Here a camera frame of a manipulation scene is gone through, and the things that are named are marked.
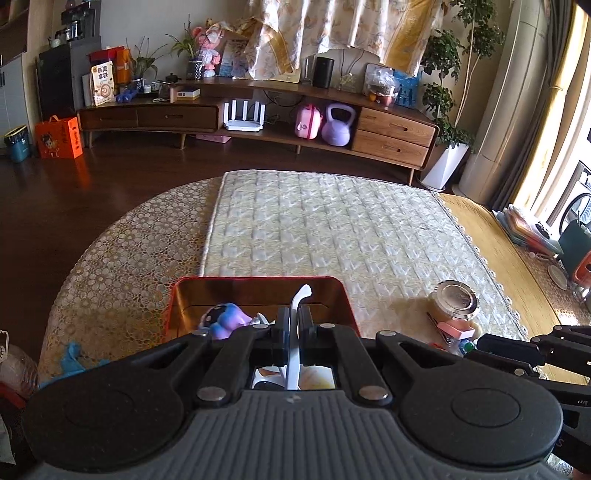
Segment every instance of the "wooden drawer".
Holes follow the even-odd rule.
[[[357,128],[366,132],[398,138],[423,147],[431,146],[436,131],[435,127],[431,125],[369,108],[361,109]]]
[[[138,126],[138,112],[129,106],[98,107],[80,110],[79,114],[82,130],[110,130]]]
[[[158,105],[138,108],[140,127],[215,132],[218,129],[218,121],[215,105]]]
[[[429,152],[426,147],[363,130],[357,130],[352,150],[417,167],[423,166]]]

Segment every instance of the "white planter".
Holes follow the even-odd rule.
[[[453,171],[460,164],[462,158],[468,150],[468,145],[460,144],[451,148],[448,147],[445,152],[439,157],[433,168],[428,172],[421,174],[419,180],[421,184],[429,190],[435,192],[442,192],[445,189],[445,184],[452,176]]]

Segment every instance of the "white cabinet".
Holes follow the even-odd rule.
[[[0,67],[0,138],[13,128],[28,125],[22,79],[22,57]]]

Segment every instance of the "green leaves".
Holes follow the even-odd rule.
[[[464,26],[474,23],[487,24],[495,16],[493,0],[452,0],[450,5],[460,7],[457,17]]]
[[[423,105],[428,112],[434,112],[437,117],[447,116],[455,105],[452,91],[437,83],[426,84],[423,95]]]
[[[453,148],[461,144],[472,147],[474,144],[474,136],[468,130],[454,127],[446,116],[436,118],[435,124],[439,127],[436,145]]]
[[[443,2],[444,12],[448,13],[448,1]],[[431,112],[438,124],[440,132],[438,145],[455,146],[460,143],[472,145],[474,138],[466,130],[457,127],[457,123],[466,106],[466,99],[472,74],[480,59],[493,55],[498,45],[505,41],[505,35],[494,24],[495,0],[449,0],[449,7],[458,7],[456,17],[465,27],[470,26],[467,36],[468,45],[464,46],[451,30],[436,30],[436,34],[429,38],[421,66],[427,74],[439,73],[440,83],[427,85],[423,95],[423,105],[427,112]],[[467,54],[466,80],[464,83],[460,106],[456,121],[449,121],[449,113],[455,106],[451,91],[443,87],[443,79],[450,75],[457,82],[462,63],[458,49]]]
[[[191,15],[187,20],[187,23],[183,24],[183,38],[179,40],[177,37],[173,35],[166,34],[167,37],[170,37],[174,40],[174,44],[170,49],[170,53],[177,53],[177,57],[181,56],[181,53],[187,52],[191,59],[194,59],[198,52],[195,44],[195,39],[191,34]]]
[[[156,54],[162,50],[165,46],[167,46],[168,44],[164,44],[159,48],[156,48],[156,50],[154,50],[152,53],[150,53],[150,39],[148,38],[148,43],[146,46],[146,55],[143,56],[142,55],[142,48],[144,46],[144,41],[146,40],[146,37],[142,38],[141,43],[139,44],[139,47],[137,45],[134,45],[135,49],[136,49],[136,53],[134,54],[134,51],[129,49],[129,51],[131,52],[131,74],[133,75],[134,80],[143,78],[145,73],[149,70],[149,69],[153,69],[153,71],[156,73],[156,76],[158,76],[158,67],[156,65],[154,65],[154,62],[156,62],[156,60],[158,60],[159,58],[161,58],[162,56],[164,56],[164,54],[160,55],[160,56],[156,56]],[[125,39],[125,44],[127,45],[127,48],[129,48],[129,45],[127,43],[127,38]]]
[[[451,30],[436,32],[438,35],[432,35],[427,42],[421,66],[429,75],[438,71],[441,80],[451,75],[457,81],[462,69],[457,49],[462,48],[462,44]]]
[[[468,32],[468,42],[472,38],[472,30]],[[481,59],[492,57],[498,45],[503,45],[505,34],[496,25],[477,24],[474,27],[474,41],[472,42],[472,52]],[[465,47],[465,52],[470,49],[470,45]]]

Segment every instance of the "wooden floor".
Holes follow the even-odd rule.
[[[249,168],[355,175],[406,183],[387,163],[289,145],[233,139],[225,145],[178,135],[105,134],[74,160],[0,159],[0,329],[38,359],[47,317],[88,245],[156,194]]]

